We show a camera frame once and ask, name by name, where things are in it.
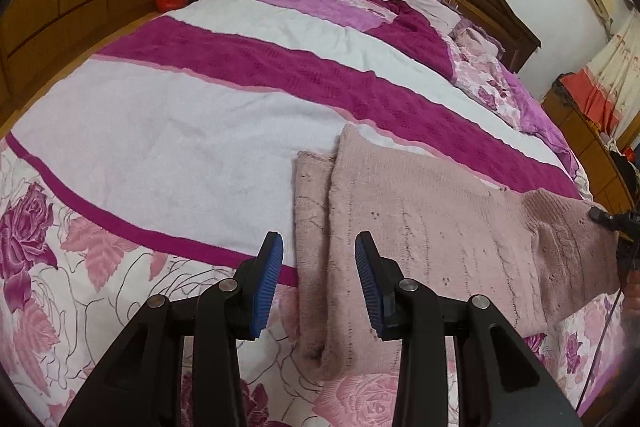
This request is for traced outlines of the pink knitted sweater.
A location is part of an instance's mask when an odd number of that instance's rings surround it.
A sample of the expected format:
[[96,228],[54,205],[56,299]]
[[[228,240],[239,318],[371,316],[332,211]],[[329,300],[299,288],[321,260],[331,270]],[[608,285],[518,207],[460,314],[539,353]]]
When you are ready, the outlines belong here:
[[382,147],[346,127],[332,155],[295,161],[299,354],[322,381],[390,373],[397,343],[372,329],[355,261],[383,257],[436,294],[486,295],[516,331],[543,332],[618,286],[616,235],[585,200],[492,187],[452,161]]

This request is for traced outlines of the wooden dresser cabinet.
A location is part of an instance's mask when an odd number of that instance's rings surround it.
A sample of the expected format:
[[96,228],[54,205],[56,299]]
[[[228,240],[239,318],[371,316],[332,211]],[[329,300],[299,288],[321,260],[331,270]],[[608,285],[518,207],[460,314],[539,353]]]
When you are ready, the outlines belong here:
[[612,213],[635,210],[638,196],[629,191],[626,181],[630,176],[624,176],[618,168],[622,162],[614,160],[597,128],[580,111],[562,83],[552,84],[542,108],[584,167],[593,199]]

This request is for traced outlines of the floral curtain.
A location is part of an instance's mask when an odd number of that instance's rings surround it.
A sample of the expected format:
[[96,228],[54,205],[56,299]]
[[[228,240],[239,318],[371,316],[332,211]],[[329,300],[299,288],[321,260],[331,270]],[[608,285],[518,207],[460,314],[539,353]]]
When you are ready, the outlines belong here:
[[560,83],[602,132],[620,139],[639,113],[639,11],[633,8],[606,46]]

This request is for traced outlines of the floral and striped bed cover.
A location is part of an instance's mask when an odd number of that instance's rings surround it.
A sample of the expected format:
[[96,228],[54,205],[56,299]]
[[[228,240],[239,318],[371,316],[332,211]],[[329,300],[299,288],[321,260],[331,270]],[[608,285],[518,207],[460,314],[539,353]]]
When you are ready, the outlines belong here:
[[[346,127],[492,187],[592,199],[560,130],[473,29],[401,0],[200,0],[104,46],[1,141],[1,421],[58,426],[153,295],[198,297],[283,241],[266,327],[239,345],[252,426],[387,426],[398,371],[314,377],[299,350],[295,161]],[[530,350],[585,414],[617,395],[615,291]]]

